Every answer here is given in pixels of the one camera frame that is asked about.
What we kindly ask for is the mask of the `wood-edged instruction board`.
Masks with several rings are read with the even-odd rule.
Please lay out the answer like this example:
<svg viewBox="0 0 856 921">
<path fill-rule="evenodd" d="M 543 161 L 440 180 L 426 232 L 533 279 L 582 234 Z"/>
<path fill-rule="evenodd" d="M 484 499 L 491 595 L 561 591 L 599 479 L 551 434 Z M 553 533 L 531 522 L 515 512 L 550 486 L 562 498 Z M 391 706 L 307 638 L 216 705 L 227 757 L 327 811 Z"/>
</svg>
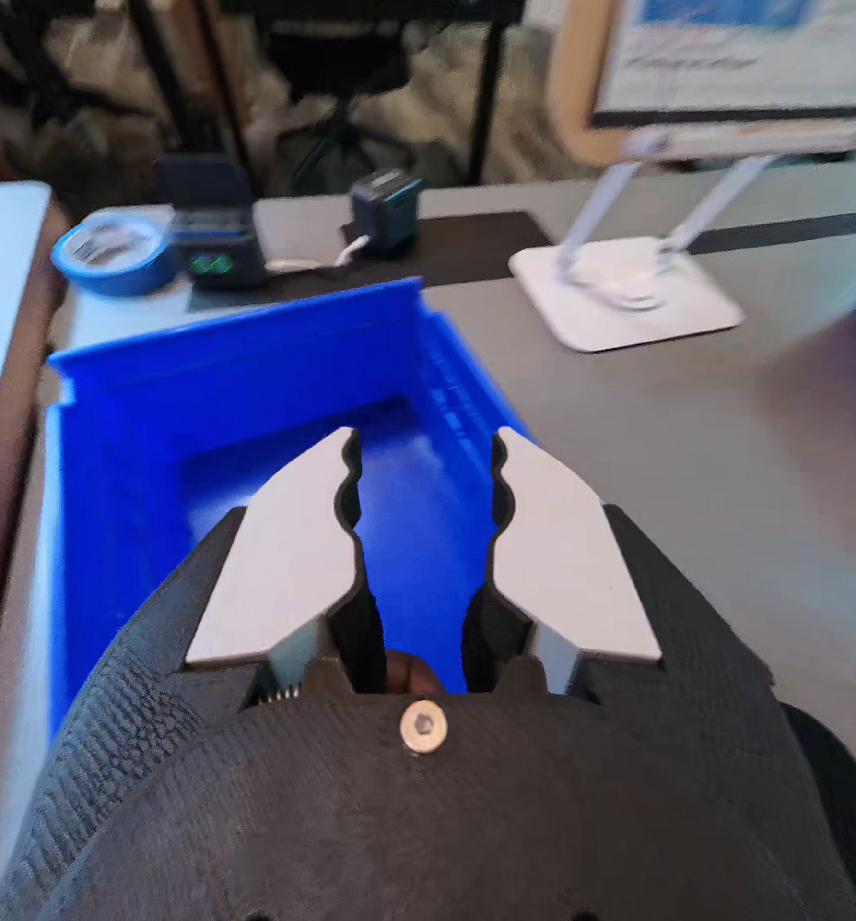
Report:
<svg viewBox="0 0 856 921">
<path fill-rule="evenodd" d="M 856 150 L 856 1 L 568 2 L 550 126 L 579 163 Z"/>
</svg>

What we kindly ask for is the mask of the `grey teal case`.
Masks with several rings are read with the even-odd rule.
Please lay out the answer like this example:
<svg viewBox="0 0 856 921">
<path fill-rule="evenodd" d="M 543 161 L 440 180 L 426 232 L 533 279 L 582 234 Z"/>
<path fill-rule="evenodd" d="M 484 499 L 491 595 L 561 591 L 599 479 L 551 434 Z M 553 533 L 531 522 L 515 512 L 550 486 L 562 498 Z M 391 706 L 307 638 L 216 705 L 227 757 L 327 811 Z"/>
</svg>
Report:
<svg viewBox="0 0 856 921">
<path fill-rule="evenodd" d="M 395 254 L 418 234 L 421 178 L 398 167 L 378 169 L 353 184 L 351 252 Z"/>
</svg>

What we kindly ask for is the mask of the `blue plastic bin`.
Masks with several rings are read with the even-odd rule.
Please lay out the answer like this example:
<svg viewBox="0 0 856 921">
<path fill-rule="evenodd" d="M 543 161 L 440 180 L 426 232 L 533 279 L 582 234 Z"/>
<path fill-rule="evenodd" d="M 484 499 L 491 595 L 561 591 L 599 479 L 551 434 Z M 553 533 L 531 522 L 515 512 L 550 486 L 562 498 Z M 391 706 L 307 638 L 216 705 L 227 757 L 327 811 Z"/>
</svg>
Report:
<svg viewBox="0 0 856 921">
<path fill-rule="evenodd" d="M 494 433 L 530 432 L 416 279 L 53 354 L 50 734 L 100 656 L 203 537 L 342 426 L 363 455 L 366 571 L 388 648 L 467 689 Z"/>
</svg>

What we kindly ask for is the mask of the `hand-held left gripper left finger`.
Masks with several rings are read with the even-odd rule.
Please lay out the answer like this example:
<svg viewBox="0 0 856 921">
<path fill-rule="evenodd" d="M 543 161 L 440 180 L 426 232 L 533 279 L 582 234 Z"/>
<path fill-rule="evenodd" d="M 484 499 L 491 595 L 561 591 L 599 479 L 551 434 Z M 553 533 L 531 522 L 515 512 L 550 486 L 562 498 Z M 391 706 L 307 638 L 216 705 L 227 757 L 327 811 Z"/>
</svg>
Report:
<svg viewBox="0 0 856 921">
<path fill-rule="evenodd" d="M 365 673 L 360 436 L 342 426 L 289 461 L 248 502 L 185 654 L 200 671 L 260 664 L 275 689 L 336 656 Z"/>
</svg>

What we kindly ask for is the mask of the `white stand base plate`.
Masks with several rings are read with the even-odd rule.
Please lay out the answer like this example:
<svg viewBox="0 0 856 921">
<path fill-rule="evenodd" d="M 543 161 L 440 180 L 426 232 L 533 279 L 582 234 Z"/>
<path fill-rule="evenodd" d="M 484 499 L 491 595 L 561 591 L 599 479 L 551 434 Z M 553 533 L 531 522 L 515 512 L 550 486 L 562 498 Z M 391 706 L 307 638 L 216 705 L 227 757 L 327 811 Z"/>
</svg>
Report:
<svg viewBox="0 0 856 921">
<path fill-rule="evenodd" d="M 739 160 L 666 236 L 594 240 L 641 162 L 609 167 L 562 241 L 516 252 L 510 271 L 555 339 L 574 352 L 598 354 L 735 328 L 743 310 L 688 248 L 771 161 Z"/>
</svg>

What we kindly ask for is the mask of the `dark charger case with batteries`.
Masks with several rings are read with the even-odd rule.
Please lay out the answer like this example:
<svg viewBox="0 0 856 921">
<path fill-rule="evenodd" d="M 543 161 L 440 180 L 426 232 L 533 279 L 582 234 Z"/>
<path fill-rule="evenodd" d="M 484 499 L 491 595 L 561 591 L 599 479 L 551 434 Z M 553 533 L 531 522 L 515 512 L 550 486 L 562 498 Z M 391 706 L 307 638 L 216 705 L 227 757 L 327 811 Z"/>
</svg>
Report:
<svg viewBox="0 0 856 921">
<path fill-rule="evenodd" d="M 270 279 L 244 169 L 224 154 L 167 154 L 153 167 L 172 208 L 168 236 L 181 268 L 203 290 L 261 288 Z"/>
</svg>

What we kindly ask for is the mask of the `black light stand pole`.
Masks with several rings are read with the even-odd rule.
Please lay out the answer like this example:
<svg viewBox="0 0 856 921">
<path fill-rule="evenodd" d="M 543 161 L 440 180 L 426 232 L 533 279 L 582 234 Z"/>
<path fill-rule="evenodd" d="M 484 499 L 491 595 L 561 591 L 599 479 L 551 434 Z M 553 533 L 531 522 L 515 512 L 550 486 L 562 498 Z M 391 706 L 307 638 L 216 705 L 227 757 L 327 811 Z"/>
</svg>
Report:
<svg viewBox="0 0 856 921">
<path fill-rule="evenodd" d="M 242 167 L 255 193 L 263 191 L 247 130 L 253 40 L 243 42 L 238 19 L 249 2 L 127 1 L 153 87 L 182 152 L 225 152 Z"/>
</svg>

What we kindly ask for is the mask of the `person's left hand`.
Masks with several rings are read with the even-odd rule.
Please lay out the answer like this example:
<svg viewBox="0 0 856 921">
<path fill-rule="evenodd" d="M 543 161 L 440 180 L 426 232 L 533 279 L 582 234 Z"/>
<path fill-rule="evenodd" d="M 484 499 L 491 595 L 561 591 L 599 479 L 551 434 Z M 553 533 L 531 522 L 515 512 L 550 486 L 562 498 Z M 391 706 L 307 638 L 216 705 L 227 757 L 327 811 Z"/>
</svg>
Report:
<svg viewBox="0 0 856 921">
<path fill-rule="evenodd" d="M 445 693 L 440 678 L 421 657 L 388 649 L 386 662 L 386 694 L 425 697 Z"/>
</svg>

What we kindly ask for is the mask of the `blue tape roll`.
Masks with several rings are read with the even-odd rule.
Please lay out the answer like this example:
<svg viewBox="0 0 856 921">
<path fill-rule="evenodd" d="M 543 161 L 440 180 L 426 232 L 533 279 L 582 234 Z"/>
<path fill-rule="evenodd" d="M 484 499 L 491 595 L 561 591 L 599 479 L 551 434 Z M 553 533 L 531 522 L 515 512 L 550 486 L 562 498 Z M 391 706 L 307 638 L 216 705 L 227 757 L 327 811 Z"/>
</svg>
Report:
<svg viewBox="0 0 856 921">
<path fill-rule="evenodd" d="M 154 294 L 178 273 L 166 230 L 138 214 L 90 216 L 58 239 L 50 258 L 78 289 L 111 297 Z"/>
</svg>

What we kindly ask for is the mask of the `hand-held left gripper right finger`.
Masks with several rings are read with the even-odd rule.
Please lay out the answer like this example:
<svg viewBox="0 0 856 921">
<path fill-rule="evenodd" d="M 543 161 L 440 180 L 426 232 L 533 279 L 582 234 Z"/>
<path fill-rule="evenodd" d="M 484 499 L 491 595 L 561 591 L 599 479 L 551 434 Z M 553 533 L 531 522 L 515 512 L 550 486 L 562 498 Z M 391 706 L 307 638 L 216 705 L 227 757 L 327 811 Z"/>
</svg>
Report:
<svg viewBox="0 0 856 921">
<path fill-rule="evenodd" d="M 658 668 L 663 652 L 595 490 L 514 428 L 493 436 L 482 644 L 497 682 L 535 658 L 554 695 L 593 664 Z"/>
</svg>

